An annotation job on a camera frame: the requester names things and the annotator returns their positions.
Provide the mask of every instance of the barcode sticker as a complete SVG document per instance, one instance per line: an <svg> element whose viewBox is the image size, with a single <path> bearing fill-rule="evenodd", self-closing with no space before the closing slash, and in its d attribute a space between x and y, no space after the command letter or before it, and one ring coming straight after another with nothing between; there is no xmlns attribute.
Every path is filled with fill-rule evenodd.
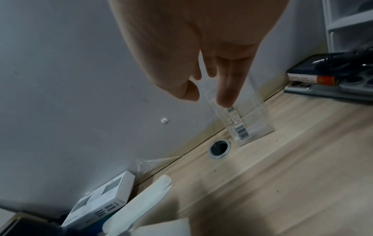
<svg viewBox="0 0 373 236"><path fill-rule="evenodd" d="M238 114L238 112L233 107L228 108L227 111L229 113L230 118L232 119L232 121L235 124L241 123L240 115Z"/></svg>
<svg viewBox="0 0 373 236"><path fill-rule="evenodd" d="M237 136L240 140L244 140L244 139L250 137L248 131L246 130L244 124L242 124L242 123L240 123L236 126L233 126L232 129L237 134Z"/></svg>

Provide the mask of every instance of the barcode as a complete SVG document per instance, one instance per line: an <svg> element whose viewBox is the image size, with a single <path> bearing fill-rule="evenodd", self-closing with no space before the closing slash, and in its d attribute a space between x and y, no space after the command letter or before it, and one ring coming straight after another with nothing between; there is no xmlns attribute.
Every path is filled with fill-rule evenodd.
<svg viewBox="0 0 373 236"><path fill-rule="evenodd" d="M248 131L246 130L245 126L241 123L233 127L233 130L236 132L237 136L244 140L245 138L250 137Z"/></svg>

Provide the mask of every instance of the shelf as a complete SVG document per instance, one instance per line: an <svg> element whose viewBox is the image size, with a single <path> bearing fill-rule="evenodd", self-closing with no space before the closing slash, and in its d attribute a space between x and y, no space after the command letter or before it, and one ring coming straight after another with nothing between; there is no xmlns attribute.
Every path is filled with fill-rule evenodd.
<svg viewBox="0 0 373 236"><path fill-rule="evenodd" d="M327 30L335 30L338 28L359 24L363 22L373 21L373 10L354 14L352 16L343 17L326 27Z"/></svg>

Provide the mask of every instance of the clear plastic box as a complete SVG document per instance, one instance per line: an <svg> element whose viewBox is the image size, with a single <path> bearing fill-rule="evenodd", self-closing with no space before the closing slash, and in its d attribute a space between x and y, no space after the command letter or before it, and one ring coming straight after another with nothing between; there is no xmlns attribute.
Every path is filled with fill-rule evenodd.
<svg viewBox="0 0 373 236"><path fill-rule="evenodd" d="M249 143L275 130L262 98L248 79L231 108L224 108L216 103L216 78L202 80L200 88L201 93L238 145Z"/></svg>

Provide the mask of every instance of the desk surface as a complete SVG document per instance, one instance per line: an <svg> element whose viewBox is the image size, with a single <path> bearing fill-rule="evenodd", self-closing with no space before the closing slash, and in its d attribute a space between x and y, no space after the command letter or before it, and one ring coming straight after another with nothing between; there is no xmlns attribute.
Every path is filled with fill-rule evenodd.
<svg viewBox="0 0 373 236"><path fill-rule="evenodd" d="M371 236L373 106L282 91L265 103L275 132L214 160L222 130L140 184L172 178L158 220L189 217L193 236Z"/></svg>

